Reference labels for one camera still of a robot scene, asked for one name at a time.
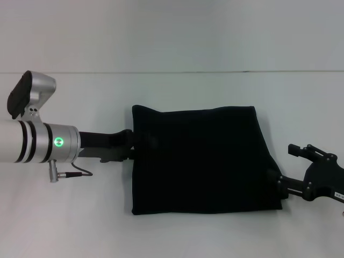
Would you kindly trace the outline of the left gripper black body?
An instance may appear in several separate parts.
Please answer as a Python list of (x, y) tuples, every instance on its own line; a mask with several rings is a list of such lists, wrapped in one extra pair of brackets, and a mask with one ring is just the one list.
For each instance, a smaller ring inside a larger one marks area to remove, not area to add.
[(128, 130), (113, 134), (80, 132), (78, 157), (99, 158), (101, 163), (128, 159)]

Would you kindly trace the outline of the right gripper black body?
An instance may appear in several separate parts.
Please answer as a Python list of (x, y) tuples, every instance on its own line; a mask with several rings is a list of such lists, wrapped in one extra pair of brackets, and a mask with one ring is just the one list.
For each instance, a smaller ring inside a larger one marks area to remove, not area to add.
[(337, 157), (324, 157), (313, 162), (306, 170), (303, 198), (309, 202), (328, 197), (343, 202), (343, 168)]

